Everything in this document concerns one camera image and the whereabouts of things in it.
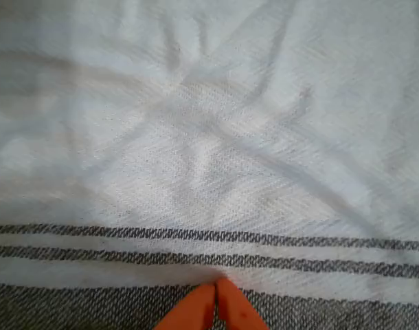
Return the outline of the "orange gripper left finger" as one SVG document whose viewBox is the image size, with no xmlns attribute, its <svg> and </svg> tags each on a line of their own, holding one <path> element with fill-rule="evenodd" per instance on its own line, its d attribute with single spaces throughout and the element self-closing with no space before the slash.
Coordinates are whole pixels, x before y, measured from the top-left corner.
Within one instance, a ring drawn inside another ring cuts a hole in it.
<svg viewBox="0 0 419 330">
<path fill-rule="evenodd" d="M 154 330 L 205 330 L 214 320 L 216 288 L 202 284 L 181 299 L 155 326 Z"/>
</svg>

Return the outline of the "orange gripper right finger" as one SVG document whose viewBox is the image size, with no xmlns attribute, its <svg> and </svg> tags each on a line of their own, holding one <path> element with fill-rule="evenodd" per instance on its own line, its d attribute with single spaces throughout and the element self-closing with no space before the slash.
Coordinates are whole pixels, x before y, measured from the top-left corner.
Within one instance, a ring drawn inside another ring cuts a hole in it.
<svg viewBox="0 0 419 330">
<path fill-rule="evenodd" d="M 268 327 L 247 297 L 228 278 L 216 281 L 218 317 L 229 330 L 267 330 Z"/>
</svg>

